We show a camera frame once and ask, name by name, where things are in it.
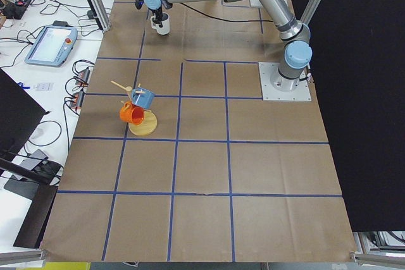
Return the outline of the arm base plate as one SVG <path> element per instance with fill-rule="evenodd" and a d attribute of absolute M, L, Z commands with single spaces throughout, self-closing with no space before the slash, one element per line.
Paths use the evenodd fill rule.
<path fill-rule="evenodd" d="M 288 80 L 279 74 L 280 63 L 259 62 L 259 76 L 264 101 L 310 102 L 312 100 L 307 80 L 301 81 L 305 73 L 299 78 Z"/>
<path fill-rule="evenodd" d="M 259 0 L 249 0 L 249 4 L 251 8 L 262 8 L 262 4 Z"/>

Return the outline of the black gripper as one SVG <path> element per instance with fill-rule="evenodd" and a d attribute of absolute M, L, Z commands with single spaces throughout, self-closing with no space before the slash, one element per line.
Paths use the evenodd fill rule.
<path fill-rule="evenodd" d="M 153 15 L 154 15 L 154 24 L 156 27 L 162 28 L 163 24 L 162 24 L 162 18 L 163 18 L 163 10 L 162 8 L 158 8 L 158 9 L 153 9 L 152 10 Z"/>

